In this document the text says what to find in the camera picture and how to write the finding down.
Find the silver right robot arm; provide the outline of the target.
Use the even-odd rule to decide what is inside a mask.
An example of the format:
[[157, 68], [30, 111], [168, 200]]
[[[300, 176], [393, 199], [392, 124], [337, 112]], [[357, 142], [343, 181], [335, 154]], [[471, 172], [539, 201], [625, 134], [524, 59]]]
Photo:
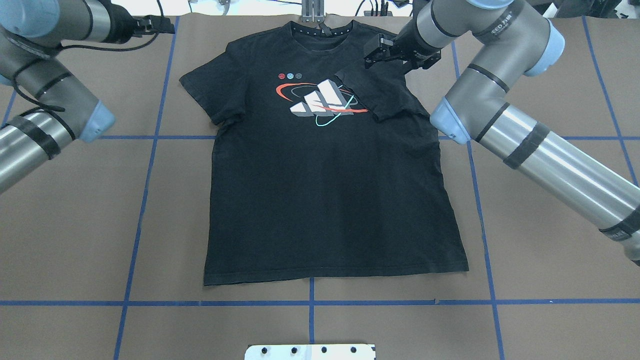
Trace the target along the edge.
[[583, 152], [544, 120], [550, 111], [524, 103], [525, 85], [560, 61], [566, 40], [526, 0], [430, 0], [396, 35], [375, 35], [366, 68], [400, 60], [428, 68], [466, 35], [478, 52], [430, 114], [459, 144], [475, 142], [591, 223], [639, 264], [639, 187]]

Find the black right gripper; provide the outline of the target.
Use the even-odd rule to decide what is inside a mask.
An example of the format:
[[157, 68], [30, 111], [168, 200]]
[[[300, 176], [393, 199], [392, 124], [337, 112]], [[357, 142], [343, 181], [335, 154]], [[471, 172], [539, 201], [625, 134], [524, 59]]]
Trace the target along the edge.
[[377, 63], [400, 59], [408, 71], [429, 69], [441, 58], [441, 48], [428, 44], [418, 30], [407, 30], [396, 37], [377, 34], [363, 48], [364, 67], [370, 69]]

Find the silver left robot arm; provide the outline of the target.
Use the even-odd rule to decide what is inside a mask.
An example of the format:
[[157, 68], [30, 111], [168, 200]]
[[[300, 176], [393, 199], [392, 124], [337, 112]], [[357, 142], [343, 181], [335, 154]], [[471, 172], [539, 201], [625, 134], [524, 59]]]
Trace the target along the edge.
[[115, 116], [58, 59], [71, 49], [124, 52], [132, 38], [174, 34], [164, 13], [133, 16], [110, 0], [3, 0], [1, 83], [33, 105], [0, 132], [6, 192], [75, 140], [93, 142]]

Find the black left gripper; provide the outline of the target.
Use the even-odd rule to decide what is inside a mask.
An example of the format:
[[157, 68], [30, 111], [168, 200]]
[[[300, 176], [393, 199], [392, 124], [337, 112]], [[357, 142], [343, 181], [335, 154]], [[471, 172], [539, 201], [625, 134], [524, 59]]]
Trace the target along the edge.
[[124, 7], [112, 8], [112, 43], [128, 43], [133, 37], [175, 34], [170, 18], [155, 14], [131, 16]]

